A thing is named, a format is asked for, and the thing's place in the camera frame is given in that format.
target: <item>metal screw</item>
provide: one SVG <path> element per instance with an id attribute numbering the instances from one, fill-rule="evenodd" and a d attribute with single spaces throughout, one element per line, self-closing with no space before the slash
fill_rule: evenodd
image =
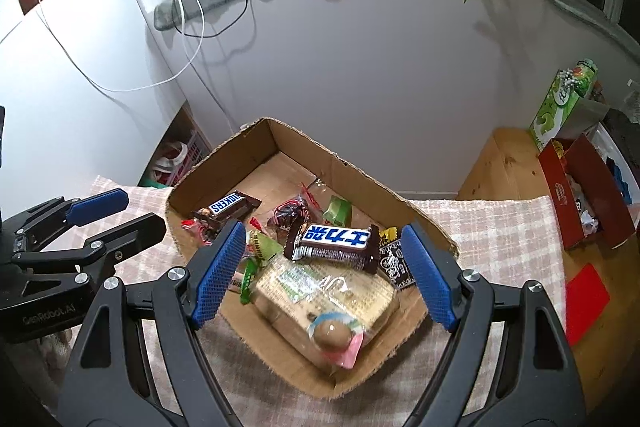
<path id="1" fill-rule="evenodd" d="M 109 277 L 102 285 L 107 290 L 113 290 L 118 287 L 118 284 L 120 284 L 120 281 L 116 277 Z"/>
<path id="2" fill-rule="evenodd" d="M 169 279 L 171 279 L 172 281 L 177 281 L 182 279 L 185 276 L 186 272 L 184 270 L 184 268 L 182 266 L 178 266 L 176 268 L 172 268 L 171 270 L 169 270 L 169 273 L 167 274 Z"/>
<path id="3" fill-rule="evenodd" d="M 530 292 L 533 293 L 540 293 L 542 292 L 542 284 L 540 284 L 539 282 L 532 282 L 529 284 L 529 286 L 527 286 L 527 289 L 529 289 Z"/>
<path id="4" fill-rule="evenodd" d="M 462 277 L 469 282 L 476 282 L 480 279 L 480 272 L 475 269 L 463 270 Z"/>

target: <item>blue gripper pad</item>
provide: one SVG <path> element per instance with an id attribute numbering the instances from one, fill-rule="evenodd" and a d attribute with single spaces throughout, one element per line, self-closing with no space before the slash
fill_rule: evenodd
<path id="1" fill-rule="evenodd" d="M 409 265 L 431 318 L 442 324 L 447 331 L 454 330 L 458 319 L 451 307 L 451 288 L 411 225 L 402 229 L 400 244 L 404 260 Z"/>
<path id="2" fill-rule="evenodd" d="M 114 188 L 73 203 L 66 212 L 66 222 L 76 227 L 84 227 L 98 219 L 122 212 L 129 204 L 129 196 L 121 188 Z"/>
<path id="3" fill-rule="evenodd" d="M 222 302 L 231 282 L 231 277 L 236 272 L 240 258 L 244 253 L 245 242 L 246 230 L 242 223 L 238 223 L 213 257 L 209 269 L 200 281 L 196 305 L 193 314 L 191 314 L 191 319 L 198 329 L 218 312 L 220 302 Z"/>

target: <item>red box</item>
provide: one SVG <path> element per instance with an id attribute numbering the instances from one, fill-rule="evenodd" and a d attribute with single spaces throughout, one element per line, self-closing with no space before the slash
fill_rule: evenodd
<path id="1" fill-rule="evenodd" d="M 560 226 L 564 249 L 575 247 L 585 239 L 575 197 L 572 193 L 567 174 L 580 184 L 589 201 L 596 219 L 600 222 L 597 233 L 589 235 L 589 240 L 602 235 L 609 248 L 622 245 L 636 232 L 631 215 L 616 186 L 613 176 L 593 145 L 582 134 L 574 142 L 563 141 L 565 146 L 565 167 L 549 142 L 538 156 L 551 198 L 556 208 L 556 218 Z"/>

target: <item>plaid tablecloth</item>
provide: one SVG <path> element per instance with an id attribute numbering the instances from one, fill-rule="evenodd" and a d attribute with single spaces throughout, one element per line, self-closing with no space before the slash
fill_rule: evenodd
<path id="1" fill-rule="evenodd" d="M 92 194 L 117 187 L 110 180 L 94 182 Z M 73 246 L 85 238 L 148 212 L 164 213 L 170 189 L 123 187 L 129 193 L 124 212 L 76 230 Z M 413 201 L 449 233 L 460 248 L 460 266 L 479 270 L 488 280 L 522 285 L 537 279 L 564 324 L 564 271 L 561 243 L 549 197 L 529 201 Z M 118 265 L 126 283 L 157 279 L 168 268 L 184 264 L 167 234 L 162 243 Z M 467 406 L 480 409 L 493 378 L 502 325 L 492 326 L 482 367 Z M 449 333 L 425 320 L 369 380 L 346 396 L 316 400 L 300 393 L 274 375 L 218 316 L 198 332 L 207 359 L 231 406 L 246 427 L 286 426 L 392 426 L 402 425 L 413 410 L 436 369 Z M 179 407 L 170 386 L 158 335 L 145 321 L 145 339 L 162 405 Z"/>

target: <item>egg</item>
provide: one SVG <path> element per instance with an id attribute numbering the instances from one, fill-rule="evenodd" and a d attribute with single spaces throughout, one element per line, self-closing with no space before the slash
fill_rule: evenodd
<path id="1" fill-rule="evenodd" d="M 349 347 L 353 332 L 340 321 L 326 320 L 316 326 L 313 337 L 323 351 L 341 352 Z"/>

